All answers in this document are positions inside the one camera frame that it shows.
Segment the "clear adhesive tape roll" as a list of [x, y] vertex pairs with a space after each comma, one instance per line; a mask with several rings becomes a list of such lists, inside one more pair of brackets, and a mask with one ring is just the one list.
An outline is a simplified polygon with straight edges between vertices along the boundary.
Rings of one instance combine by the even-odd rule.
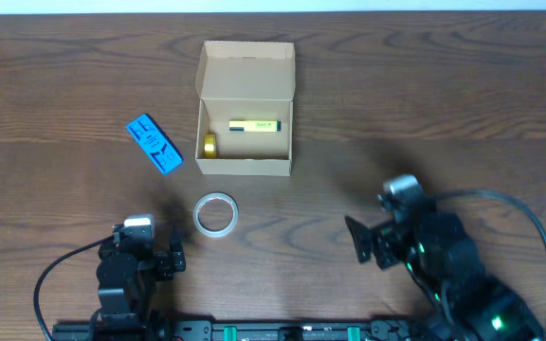
[[192, 218], [200, 233], [213, 239], [220, 239], [237, 226], [239, 207], [230, 195], [224, 192], [211, 192], [195, 203]]

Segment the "yellow highlighter pen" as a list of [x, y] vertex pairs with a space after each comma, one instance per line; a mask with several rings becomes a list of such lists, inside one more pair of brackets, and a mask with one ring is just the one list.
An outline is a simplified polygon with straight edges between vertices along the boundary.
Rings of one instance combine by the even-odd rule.
[[282, 123], [278, 120], [231, 120], [228, 128], [237, 132], [276, 133], [282, 129]]

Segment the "small yellow tape roll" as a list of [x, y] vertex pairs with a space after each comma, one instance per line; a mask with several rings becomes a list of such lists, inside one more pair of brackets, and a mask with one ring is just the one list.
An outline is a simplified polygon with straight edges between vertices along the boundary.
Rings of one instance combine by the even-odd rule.
[[204, 137], [204, 156], [207, 159], [215, 159], [217, 157], [216, 136], [208, 134]]

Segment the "open cardboard box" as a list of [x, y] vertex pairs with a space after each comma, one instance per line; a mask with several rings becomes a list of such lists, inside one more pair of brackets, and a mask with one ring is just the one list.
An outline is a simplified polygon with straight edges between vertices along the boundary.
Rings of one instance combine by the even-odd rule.
[[[205, 41], [195, 86], [199, 96], [194, 158], [205, 175], [288, 176], [292, 168], [295, 46], [279, 42]], [[231, 120], [278, 120], [276, 133], [231, 131]], [[217, 157], [204, 156], [216, 136]]]

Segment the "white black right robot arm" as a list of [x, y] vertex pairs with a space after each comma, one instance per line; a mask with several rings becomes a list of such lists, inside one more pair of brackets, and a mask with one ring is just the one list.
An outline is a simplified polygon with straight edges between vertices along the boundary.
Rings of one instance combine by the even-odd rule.
[[347, 216], [359, 262], [403, 264], [435, 314], [410, 327], [413, 340], [542, 340], [524, 300], [488, 272], [455, 213], [432, 212], [367, 227]]

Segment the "blue plastic tape dispenser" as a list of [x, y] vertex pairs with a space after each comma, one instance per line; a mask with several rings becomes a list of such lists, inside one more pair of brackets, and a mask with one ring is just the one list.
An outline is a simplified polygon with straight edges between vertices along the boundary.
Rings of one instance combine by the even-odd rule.
[[125, 128], [161, 174], [167, 175], [184, 163], [180, 151], [149, 114], [136, 117]]

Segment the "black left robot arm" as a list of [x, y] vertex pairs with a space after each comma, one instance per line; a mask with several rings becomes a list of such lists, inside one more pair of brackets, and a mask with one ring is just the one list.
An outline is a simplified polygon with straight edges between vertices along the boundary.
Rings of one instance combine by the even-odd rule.
[[153, 230], [116, 224], [113, 237], [99, 249], [97, 268], [101, 317], [113, 330], [141, 330], [151, 324], [151, 301], [159, 281], [186, 270], [179, 234], [173, 231], [169, 248], [154, 251]]

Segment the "black mounting rail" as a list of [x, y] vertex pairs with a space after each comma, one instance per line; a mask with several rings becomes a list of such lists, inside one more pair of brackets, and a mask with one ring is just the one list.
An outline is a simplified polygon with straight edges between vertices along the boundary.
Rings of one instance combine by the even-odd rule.
[[408, 320], [370, 322], [211, 322], [161, 320], [151, 325], [122, 327], [103, 322], [61, 323], [54, 340], [160, 341], [417, 341], [426, 337]]

